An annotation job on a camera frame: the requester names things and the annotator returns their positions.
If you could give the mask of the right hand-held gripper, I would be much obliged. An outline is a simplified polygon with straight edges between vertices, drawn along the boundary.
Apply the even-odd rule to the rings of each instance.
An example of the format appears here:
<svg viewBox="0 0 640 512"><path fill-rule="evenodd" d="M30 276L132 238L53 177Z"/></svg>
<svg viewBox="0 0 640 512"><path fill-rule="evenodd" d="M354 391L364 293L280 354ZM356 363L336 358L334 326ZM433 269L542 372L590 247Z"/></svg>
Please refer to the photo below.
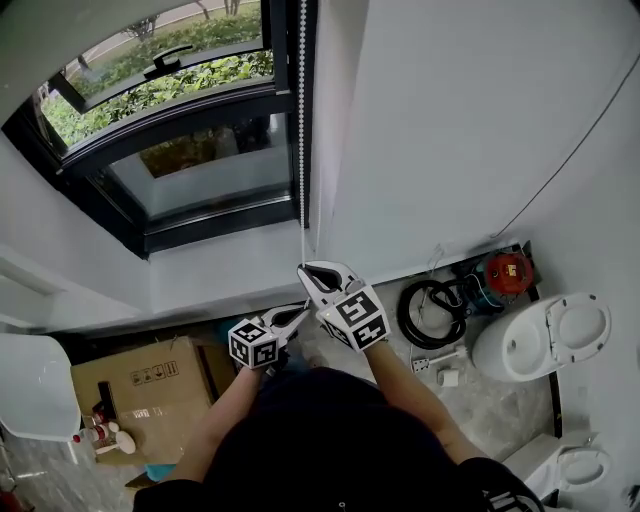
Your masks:
<svg viewBox="0 0 640 512"><path fill-rule="evenodd" d="M347 265L311 261L298 266L298 277L311 302L321 310L316 313L316 319L332 338L361 353L389 336L386 312L370 285L344 295L327 307L336 291L345 291L351 282L357 280Z"/></svg>

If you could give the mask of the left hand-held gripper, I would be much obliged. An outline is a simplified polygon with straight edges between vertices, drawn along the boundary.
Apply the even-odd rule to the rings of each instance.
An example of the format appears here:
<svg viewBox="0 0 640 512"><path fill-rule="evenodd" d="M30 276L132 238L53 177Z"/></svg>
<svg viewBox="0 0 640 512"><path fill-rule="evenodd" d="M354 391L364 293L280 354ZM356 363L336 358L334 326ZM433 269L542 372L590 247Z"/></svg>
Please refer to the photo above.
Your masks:
<svg viewBox="0 0 640 512"><path fill-rule="evenodd" d="M229 354L244 367L281 369L288 361L286 345L309 316L302 304L279 306L258 319L243 319L228 332Z"/></svg>

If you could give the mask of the person's right forearm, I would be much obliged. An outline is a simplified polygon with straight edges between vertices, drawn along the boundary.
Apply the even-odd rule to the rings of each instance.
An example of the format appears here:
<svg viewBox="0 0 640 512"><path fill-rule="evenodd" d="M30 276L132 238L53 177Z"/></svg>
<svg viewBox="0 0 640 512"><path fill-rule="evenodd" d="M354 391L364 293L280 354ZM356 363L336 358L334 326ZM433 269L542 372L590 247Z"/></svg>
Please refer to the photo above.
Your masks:
<svg viewBox="0 0 640 512"><path fill-rule="evenodd" d="M376 342L364 351L376 383L392 406L419 419L438 439L456 464L486 458L461 431L440 399L427 387L385 342Z"/></svg>

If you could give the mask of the person's left forearm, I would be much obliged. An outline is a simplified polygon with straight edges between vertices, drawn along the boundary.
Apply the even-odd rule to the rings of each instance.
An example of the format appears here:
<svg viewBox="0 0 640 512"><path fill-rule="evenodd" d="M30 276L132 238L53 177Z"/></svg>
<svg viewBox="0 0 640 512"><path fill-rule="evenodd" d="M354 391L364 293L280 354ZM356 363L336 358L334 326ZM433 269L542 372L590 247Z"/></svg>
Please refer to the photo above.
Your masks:
<svg viewBox="0 0 640 512"><path fill-rule="evenodd" d="M249 413L264 371L243 367L198 424L173 477L202 482L226 435Z"/></svg>

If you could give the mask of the white window sill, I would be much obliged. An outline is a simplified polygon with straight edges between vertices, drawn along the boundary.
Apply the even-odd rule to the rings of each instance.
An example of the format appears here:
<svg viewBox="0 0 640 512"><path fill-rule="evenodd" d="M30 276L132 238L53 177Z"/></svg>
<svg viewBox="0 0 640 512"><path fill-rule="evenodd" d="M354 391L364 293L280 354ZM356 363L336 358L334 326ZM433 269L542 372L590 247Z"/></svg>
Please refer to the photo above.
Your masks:
<svg viewBox="0 0 640 512"><path fill-rule="evenodd" d="M150 257L152 312L169 314L235 300L304 294L297 267L313 254L295 220L262 226Z"/></svg>

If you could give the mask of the white power strip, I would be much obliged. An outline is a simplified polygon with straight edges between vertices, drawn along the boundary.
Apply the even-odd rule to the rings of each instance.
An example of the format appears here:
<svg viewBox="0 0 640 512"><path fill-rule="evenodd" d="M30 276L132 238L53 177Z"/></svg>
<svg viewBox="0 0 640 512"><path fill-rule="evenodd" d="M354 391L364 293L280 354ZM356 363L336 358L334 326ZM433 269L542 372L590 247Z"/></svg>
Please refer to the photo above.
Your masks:
<svg viewBox="0 0 640 512"><path fill-rule="evenodd" d="M411 361L411 369L414 373L419 373L429 369L432 365L441 363L452 358L464 358L467 356L467 348L464 345L456 346L452 351L435 357L422 357Z"/></svg>

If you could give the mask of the person's black shirt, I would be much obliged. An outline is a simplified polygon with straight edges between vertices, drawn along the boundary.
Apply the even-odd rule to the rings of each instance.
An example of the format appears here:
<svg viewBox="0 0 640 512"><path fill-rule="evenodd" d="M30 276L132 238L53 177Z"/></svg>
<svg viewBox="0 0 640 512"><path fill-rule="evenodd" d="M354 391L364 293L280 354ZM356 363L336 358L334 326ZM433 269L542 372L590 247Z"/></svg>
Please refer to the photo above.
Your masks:
<svg viewBox="0 0 640 512"><path fill-rule="evenodd" d="M135 495L133 512L544 512L501 463L454 461L372 384L317 368L261 391L201 481Z"/></svg>

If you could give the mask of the brown cardboard box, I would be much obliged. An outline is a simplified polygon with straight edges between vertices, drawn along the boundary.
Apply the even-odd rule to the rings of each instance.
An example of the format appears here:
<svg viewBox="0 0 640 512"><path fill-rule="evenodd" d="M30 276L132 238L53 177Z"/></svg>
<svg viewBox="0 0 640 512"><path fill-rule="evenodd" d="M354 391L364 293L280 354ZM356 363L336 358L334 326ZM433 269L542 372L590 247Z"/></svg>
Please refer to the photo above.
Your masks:
<svg viewBox="0 0 640 512"><path fill-rule="evenodd" d="M105 465L175 464L198 422L235 378L226 345L179 337L71 367L85 421L110 400L136 451L98 454Z"/></svg>

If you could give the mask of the red and teal machine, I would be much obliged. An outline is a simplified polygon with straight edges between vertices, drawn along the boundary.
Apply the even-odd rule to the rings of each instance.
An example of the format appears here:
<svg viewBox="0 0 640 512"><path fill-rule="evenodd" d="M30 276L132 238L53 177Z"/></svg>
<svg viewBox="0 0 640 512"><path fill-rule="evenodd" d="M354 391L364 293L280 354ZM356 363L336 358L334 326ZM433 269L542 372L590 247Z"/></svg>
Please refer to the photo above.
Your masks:
<svg viewBox="0 0 640 512"><path fill-rule="evenodd" d="M502 313L534 282L533 263L522 251L496 250L452 266L470 315Z"/></svg>

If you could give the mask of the large white toilet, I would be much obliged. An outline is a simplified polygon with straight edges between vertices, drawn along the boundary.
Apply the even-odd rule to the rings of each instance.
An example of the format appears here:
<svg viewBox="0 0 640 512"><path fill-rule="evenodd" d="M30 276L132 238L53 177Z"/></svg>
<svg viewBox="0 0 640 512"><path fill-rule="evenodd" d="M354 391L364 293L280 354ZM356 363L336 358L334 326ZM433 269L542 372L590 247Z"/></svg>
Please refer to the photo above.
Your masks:
<svg viewBox="0 0 640 512"><path fill-rule="evenodd" d="M498 381L532 381L596 356L610 332L604 300L588 293L556 295L488 325L473 345L471 361Z"/></svg>

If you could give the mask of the red and white bottle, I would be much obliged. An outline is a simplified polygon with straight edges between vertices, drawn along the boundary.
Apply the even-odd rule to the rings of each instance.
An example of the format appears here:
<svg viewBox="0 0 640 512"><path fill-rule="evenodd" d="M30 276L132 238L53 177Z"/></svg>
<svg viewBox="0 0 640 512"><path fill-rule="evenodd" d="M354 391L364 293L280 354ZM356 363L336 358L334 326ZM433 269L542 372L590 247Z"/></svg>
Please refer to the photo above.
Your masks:
<svg viewBox="0 0 640 512"><path fill-rule="evenodd" d="M95 449L98 449L113 445L115 443L115 437L111 429L111 423L107 422L81 428L80 431L72 437L72 441L77 444L87 441Z"/></svg>

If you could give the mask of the black baseboard strip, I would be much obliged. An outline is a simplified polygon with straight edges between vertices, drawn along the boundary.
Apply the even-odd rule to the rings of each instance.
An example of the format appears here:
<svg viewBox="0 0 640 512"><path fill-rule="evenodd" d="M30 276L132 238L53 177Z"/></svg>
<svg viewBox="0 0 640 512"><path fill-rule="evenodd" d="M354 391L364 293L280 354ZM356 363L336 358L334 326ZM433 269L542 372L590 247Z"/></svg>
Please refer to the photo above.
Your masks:
<svg viewBox="0 0 640 512"><path fill-rule="evenodd" d="M556 438L563 436L563 418L559 381L556 372L548 375L553 413L553 433Z"/></svg>

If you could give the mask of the small white toilet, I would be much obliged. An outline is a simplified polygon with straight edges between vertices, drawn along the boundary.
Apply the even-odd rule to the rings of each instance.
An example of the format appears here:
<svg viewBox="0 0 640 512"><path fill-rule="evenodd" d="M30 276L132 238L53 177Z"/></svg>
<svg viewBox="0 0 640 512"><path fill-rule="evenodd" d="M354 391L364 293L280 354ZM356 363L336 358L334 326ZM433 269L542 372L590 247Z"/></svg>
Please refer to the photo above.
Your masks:
<svg viewBox="0 0 640 512"><path fill-rule="evenodd" d="M597 436L585 430L561 438L542 433L503 464L539 499L555 491L585 492L599 484L612 466L610 455L594 445Z"/></svg>

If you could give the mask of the black window frame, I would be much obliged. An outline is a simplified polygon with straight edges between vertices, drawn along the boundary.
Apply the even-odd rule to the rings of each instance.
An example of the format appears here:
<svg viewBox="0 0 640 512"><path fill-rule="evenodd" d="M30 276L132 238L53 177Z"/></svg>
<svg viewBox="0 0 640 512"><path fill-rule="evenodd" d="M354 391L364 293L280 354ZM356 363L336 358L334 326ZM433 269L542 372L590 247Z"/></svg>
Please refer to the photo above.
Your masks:
<svg viewBox="0 0 640 512"><path fill-rule="evenodd" d="M10 145L54 190L139 258L295 220L309 224L318 0L202 2L97 66L80 59L3 124ZM148 80L181 44L181 68Z"/></svg>

